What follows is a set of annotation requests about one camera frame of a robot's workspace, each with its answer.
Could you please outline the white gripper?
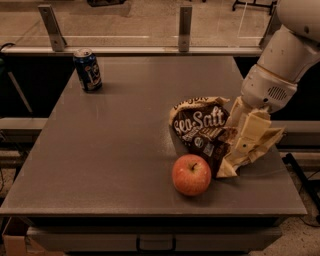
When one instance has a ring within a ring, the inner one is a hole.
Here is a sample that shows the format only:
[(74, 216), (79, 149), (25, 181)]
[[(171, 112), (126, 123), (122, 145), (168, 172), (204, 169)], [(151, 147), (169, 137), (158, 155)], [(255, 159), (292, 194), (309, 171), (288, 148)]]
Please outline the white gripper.
[(236, 127), (238, 134), (230, 151), (232, 157), (248, 157), (271, 126), (270, 113), (283, 109), (297, 91), (297, 85), (279, 78), (255, 64), (242, 83), (226, 125)]

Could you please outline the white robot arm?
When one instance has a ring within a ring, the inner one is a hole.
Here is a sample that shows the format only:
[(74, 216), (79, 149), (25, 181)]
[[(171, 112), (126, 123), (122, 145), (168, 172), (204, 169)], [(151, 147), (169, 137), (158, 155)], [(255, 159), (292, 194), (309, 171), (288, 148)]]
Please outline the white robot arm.
[(238, 133), (227, 157), (245, 158), (263, 139), (277, 141), (283, 130), (270, 115), (284, 108), (297, 83), (320, 60), (320, 0), (279, 0), (281, 27), (245, 77), (227, 124)]

